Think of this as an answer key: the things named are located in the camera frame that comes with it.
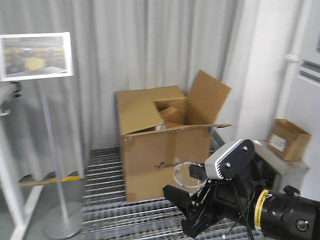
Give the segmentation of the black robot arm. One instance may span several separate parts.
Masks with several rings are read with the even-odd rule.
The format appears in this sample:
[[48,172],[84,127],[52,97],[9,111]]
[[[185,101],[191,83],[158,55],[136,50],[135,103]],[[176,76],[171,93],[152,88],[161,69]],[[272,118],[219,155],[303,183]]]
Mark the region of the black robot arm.
[[208,178],[194,194],[169,184],[163,194],[184,214],[182,231],[193,239],[222,219],[244,226],[251,240],[253,231],[275,240],[320,238],[319,201],[289,185],[283,192],[267,189],[254,159],[232,179]]

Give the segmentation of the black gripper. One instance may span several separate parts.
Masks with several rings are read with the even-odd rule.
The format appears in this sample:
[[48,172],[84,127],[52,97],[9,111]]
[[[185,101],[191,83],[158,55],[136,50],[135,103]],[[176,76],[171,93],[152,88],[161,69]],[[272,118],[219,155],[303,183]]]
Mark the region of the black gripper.
[[[191,164],[189,176],[197,180],[206,180],[204,164]],[[245,226],[249,238],[253,238],[254,212],[257,200],[266,186],[255,159],[237,173],[231,180],[208,179],[198,192],[191,197],[180,188],[167,184],[163,187],[164,198],[175,205],[186,217],[181,221],[183,232],[192,238],[227,218],[234,225]]]

